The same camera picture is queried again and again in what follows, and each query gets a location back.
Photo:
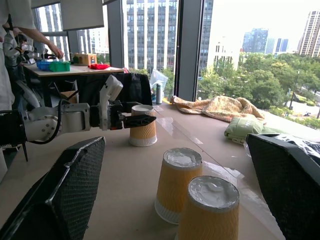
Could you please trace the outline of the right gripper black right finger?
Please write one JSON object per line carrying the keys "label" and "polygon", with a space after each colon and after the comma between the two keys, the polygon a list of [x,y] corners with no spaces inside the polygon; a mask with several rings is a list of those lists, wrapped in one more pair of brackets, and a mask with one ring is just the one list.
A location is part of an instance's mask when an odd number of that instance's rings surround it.
{"label": "right gripper black right finger", "polygon": [[320,161],[298,146],[248,134],[261,193],[286,240],[320,240]]}

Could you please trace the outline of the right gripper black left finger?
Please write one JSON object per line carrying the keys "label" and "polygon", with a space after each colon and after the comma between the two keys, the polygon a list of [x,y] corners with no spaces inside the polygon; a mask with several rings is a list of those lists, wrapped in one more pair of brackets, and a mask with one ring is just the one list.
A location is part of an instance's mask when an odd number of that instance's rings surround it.
{"label": "right gripper black left finger", "polygon": [[99,136],[66,148],[6,220],[0,240],[83,240],[105,147]]}

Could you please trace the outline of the bystander bare hand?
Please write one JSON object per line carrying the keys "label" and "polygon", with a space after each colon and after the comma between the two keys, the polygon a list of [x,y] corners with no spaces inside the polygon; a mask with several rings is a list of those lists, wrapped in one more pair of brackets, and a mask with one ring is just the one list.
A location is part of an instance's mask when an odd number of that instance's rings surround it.
{"label": "bystander bare hand", "polygon": [[49,49],[52,51],[52,53],[58,58],[58,59],[62,59],[64,57],[64,53],[62,52],[61,49],[59,49],[55,44],[53,44],[52,42],[49,42],[47,44],[47,46],[49,47]]}

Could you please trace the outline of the yellow ribbed paper cup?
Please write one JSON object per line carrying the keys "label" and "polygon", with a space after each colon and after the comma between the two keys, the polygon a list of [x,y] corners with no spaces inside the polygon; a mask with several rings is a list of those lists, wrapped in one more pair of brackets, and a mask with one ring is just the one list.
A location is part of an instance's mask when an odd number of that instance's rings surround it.
{"label": "yellow ribbed paper cup", "polygon": [[[156,111],[151,105],[135,105],[131,109],[132,116],[149,115],[156,116]],[[130,129],[129,143],[136,147],[147,147],[157,142],[157,130],[155,121]]]}
{"label": "yellow ribbed paper cup", "polygon": [[189,182],[203,172],[202,156],[177,147],[163,154],[154,208],[164,221],[177,225],[187,197]]}
{"label": "yellow ribbed paper cup", "polygon": [[174,240],[238,240],[240,193],[215,176],[193,178]]}

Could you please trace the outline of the black cloth over chair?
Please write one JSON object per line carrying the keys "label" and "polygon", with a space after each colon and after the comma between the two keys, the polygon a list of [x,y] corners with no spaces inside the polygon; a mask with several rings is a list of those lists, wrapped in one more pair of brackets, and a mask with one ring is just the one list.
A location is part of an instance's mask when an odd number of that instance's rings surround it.
{"label": "black cloth over chair", "polygon": [[117,99],[121,102],[138,102],[143,105],[152,105],[152,94],[149,78],[139,73],[99,73],[82,75],[77,80],[79,102],[95,106],[100,102],[100,90],[109,76],[114,76],[123,85]]}

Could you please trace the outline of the grey drink bottle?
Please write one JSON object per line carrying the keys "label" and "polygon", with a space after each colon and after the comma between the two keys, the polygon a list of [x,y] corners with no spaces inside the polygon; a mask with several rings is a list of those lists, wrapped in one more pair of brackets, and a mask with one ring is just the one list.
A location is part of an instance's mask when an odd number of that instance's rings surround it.
{"label": "grey drink bottle", "polygon": [[163,87],[160,83],[156,84],[156,104],[161,105],[163,102]]}

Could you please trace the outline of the red cloth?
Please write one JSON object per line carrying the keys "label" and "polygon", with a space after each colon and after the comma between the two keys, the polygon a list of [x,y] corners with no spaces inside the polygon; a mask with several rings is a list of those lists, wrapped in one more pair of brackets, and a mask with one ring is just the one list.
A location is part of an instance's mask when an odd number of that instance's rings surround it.
{"label": "red cloth", "polygon": [[109,64],[104,64],[104,63],[94,63],[88,66],[88,68],[92,70],[106,70],[109,67],[110,67]]}

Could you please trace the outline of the brown cardboard box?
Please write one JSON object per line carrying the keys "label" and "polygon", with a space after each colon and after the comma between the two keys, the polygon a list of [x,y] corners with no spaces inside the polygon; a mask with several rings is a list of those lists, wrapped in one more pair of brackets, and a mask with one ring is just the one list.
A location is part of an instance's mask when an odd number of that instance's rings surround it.
{"label": "brown cardboard box", "polygon": [[64,91],[60,93],[60,97],[69,101],[72,104],[77,104],[78,103],[78,94],[75,93],[74,90],[72,91]]}

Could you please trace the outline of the yellow cardboard box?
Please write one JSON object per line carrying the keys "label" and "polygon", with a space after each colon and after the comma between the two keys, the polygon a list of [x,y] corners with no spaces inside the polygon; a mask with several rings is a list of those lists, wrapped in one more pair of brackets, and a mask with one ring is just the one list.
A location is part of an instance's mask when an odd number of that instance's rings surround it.
{"label": "yellow cardboard box", "polygon": [[78,66],[90,66],[97,63],[97,55],[91,53],[75,53],[72,57],[72,61]]}

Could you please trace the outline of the dark window pillar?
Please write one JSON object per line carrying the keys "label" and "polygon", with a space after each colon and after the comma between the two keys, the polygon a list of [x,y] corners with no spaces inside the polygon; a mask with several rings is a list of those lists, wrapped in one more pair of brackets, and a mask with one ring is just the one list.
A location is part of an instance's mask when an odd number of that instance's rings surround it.
{"label": "dark window pillar", "polygon": [[107,6],[110,64],[115,68],[124,68],[124,17],[122,0],[107,0],[105,5]]}
{"label": "dark window pillar", "polygon": [[179,0],[174,94],[195,101],[205,0]]}

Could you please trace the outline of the green plastic basket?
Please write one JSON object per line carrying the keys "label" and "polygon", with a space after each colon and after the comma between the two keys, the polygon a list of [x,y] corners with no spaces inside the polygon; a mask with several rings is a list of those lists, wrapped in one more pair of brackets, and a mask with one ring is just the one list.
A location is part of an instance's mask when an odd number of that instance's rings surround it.
{"label": "green plastic basket", "polygon": [[53,61],[49,64],[51,72],[69,72],[71,63],[69,61]]}

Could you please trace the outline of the green folded cloth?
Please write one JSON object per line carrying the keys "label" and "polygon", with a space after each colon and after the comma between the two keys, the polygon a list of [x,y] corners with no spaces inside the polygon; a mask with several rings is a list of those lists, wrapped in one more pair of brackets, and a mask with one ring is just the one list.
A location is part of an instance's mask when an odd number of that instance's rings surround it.
{"label": "green folded cloth", "polygon": [[276,128],[265,126],[256,118],[233,117],[224,131],[224,136],[234,143],[243,145],[248,134],[279,134]]}

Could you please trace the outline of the yellow knitted towel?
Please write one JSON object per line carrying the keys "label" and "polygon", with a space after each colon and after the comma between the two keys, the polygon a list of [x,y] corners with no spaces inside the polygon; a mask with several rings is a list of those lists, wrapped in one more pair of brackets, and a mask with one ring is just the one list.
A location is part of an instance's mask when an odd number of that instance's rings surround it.
{"label": "yellow knitted towel", "polygon": [[186,114],[205,115],[224,122],[231,122],[232,118],[254,118],[265,120],[265,112],[254,106],[243,97],[215,96],[212,99],[187,101],[173,96],[170,103]]}

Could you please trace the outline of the blue plastic basket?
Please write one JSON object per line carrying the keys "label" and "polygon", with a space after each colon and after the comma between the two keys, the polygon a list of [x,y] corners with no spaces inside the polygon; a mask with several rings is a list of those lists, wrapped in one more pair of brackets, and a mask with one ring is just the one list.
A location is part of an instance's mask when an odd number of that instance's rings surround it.
{"label": "blue plastic basket", "polygon": [[51,72],[51,65],[52,61],[42,61],[39,60],[36,62],[36,67],[40,70],[40,71],[44,71],[44,72]]}

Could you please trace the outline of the bystander in white shirt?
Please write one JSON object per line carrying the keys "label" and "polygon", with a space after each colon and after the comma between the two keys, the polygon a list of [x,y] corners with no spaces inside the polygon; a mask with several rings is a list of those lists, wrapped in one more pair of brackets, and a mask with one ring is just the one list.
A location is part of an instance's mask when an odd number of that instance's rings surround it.
{"label": "bystander in white shirt", "polygon": [[31,8],[31,0],[0,0],[0,111],[11,110],[15,101],[12,93],[8,71],[5,67],[3,43],[6,31],[3,25],[11,16],[12,25],[28,37],[32,37],[35,25]]}

